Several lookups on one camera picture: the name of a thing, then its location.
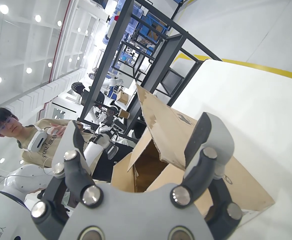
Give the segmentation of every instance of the cardboard flap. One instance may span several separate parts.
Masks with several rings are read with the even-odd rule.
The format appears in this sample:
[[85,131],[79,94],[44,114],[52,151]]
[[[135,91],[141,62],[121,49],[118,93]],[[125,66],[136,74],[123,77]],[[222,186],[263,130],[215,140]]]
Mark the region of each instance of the cardboard flap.
[[134,163],[137,161],[137,159],[139,159],[139,157],[144,152],[144,150],[146,149],[150,141],[151,141],[151,135],[148,129],[146,128],[142,137],[139,139],[139,141],[137,142],[136,146],[134,147],[131,153],[127,171],[129,171],[131,167],[134,165]]
[[130,161],[131,153],[124,157],[113,167],[111,185],[121,191],[135,192],[135,172],[134,169],[127,171],[127,164]]
[[184,150],[197,121],[168,107],[139,85],[137,93],[160,160],[185,170]]
[[233,202],[242,209],[263,211],[275,203],[266,190],[234,157],[225,167],[224,181]]

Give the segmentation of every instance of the storage rack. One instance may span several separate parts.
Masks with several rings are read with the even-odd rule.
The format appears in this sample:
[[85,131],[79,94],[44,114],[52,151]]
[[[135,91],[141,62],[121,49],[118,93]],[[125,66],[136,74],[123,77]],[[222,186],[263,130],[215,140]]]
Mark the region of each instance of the storage rack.
[[[133,15],[132,14],[133,5],[135,2],[147,8],[149,12],[151,12],[159,20],[161,20],[167,26],[175,29],[178,32],[178,34],[172,35],[172,36],[163,34],[160,31],[156,30],[153,26],[143,21],[142,19]],[[198,60],[188,51],[183,49],[183,44],[185,43],[186,40],[189,40],[190,42],[192,42],[196,47],[201,49],[210,58],[221,61],[219,57],[217,57],[213,52],[211,52],[208,48],[206,48],[202,43],[200,43],[187,31],[185,31],[173,20],[171,20],[169,17],[161,13],[159,10],[157,10],[147,1],[126,0],[125,4],[123,5],[122,11],[119,15],[119,18],[116,22],[116,25],[114,27],[114,31],[105,49],[104,56],[101,60],[99,69],[96,73],[95,80],[92,83],[91,90],[86,98],[83,111],[81,113],[81,116],[78,118],[78,121],[86,123],[88,125],[92,125],[91,122],[85,120],[85,117],[87,116],[88,112],[93,107],[93,105],[96,104],[98,93],[107,75],[107,71],[114,59],[118,46],[120,45],[120,48],[122,48],[124,45],[128,47],[133,47],[133,45],[125,41],[122,41],[125,29],[127,25],[129,24],[129,21],[131,18],[137,20],[142,25],[145,25],[147,28],[149,28],[151,31],[156,33],[163,40],[162,45],[156,47],[156,51],[158,52],[155,52],[154,54],[155,58],[151,57],[153,58],[153,63],[151,67],[149,68],[148,72],[146,73],[144,79],[142,81],[137,79],[137,83],[141,85],[144,89],[149,91],[150,93],[153,93],[155,90],[157,90],[161,92],[162,94],[165,94],[166,96],[168,96],[170,100],[167,105],[169,106],[171,106],[175,102],[175,100],[178,98],[178,96],[183,91],[185,86],[188,84],[188,82],[191,80],[193,75],[196,73],[196,71],[199,69],[199,67],[203,63],[203,61]],[[195,64],[193,65],[193,67],[190,69],[190,71],[185,77],[179,75],[177,72],[173,71],[170,68],[170,65],[176,58],[179,51],[184,53],[186,56],[188,56],[190,59],[192,59],[195,62]],[[119,56],[120,56],[120,50],[117,56],[115,57],[115,61],[118,59]],[[163,85],[163,88],[165,89],[166,92],[163,92],[157,89],[157,87],[160,84]],[[140,106],[137,95],[133,97],[131,103],[129,104],[127,108],[127,111],[130,113],[130,117],[129,119],[125,119],[124,123],[127,129],[124,132],[124,134],[121,136],[131,140],[132,138],[128,137],[128,133],[132,129],[132,127],[137,122],[145,123],[139,119],[139,117],[142,115],[142,111],[141,111],[141,106]]]

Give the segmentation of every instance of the person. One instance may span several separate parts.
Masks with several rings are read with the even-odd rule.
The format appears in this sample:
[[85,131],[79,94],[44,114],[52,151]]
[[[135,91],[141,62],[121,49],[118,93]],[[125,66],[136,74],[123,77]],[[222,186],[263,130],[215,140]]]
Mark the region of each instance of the person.
[[[22,158],[24,164],[35,164],[41,168],[50,168],[55,151],[69,121],[70,120],[65,119],[46,118],[37,121],[34,125],[23,126],[11,111],[0,107],[0,137],[11,137],[16,139],[18,147],[23,150]],[[76,122],[76,124],[81,130],[81,135],[85,142],[83,149],[85,150],[92,137],[92,133],[84,131],[83,125],[80,122]],[[53,132],[57,130],[57,133],[55,135],[48,135],[38,152],[30,152],[27,150],[27,146],[38,131],[35,126],[45,131],[54,127]],[[90,169],[93,173],[93,179],[110,182],[113,166],[132,151],[132,147],[130,146],[118,143],[116,143],[116,145],[119,147],[119,150],[112,160],[109,160],[107,155],[102,153],[100,158],[97,158],[91,164]]]

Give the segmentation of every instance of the open cardboard box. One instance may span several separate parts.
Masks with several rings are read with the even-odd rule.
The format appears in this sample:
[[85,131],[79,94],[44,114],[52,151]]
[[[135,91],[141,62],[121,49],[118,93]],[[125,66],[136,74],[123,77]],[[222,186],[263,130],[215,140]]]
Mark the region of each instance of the open cardboard box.
[[[147,129],[132,153],[114,166],[111,183],[122,191],[146,193],[167,183],[180,184],[184,150],[197,121],[168,107],[141,86],[137,85],[137,92]],[[224,181],[243,211],[241,225],[275,203],[234,157],[226,165]],[[212,206],[208,190],[195,205],[203,216],[207,214]]]
[[122,90],[117,94],[116,101],[123,103],[126,105],[128,103],[129,96],[127,93],[123,92]]

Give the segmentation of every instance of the headset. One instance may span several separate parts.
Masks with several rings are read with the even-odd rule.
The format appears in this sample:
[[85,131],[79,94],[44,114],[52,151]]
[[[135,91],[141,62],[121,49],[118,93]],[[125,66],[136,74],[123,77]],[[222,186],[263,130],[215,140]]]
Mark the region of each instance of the headset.
[[25,150],[25,151],[29,151],[29,152],[40,151],[42,145],[44,144],[44,142],[46,141],[46,138],[48,136],[48,133],[45,132],[43,129],[39,128],[36,125],[34,127],[37,129],[37,132],[35,133],[35,135],[31,139],[30,143],[28,144],[27,149],[23,148],[23,150]]

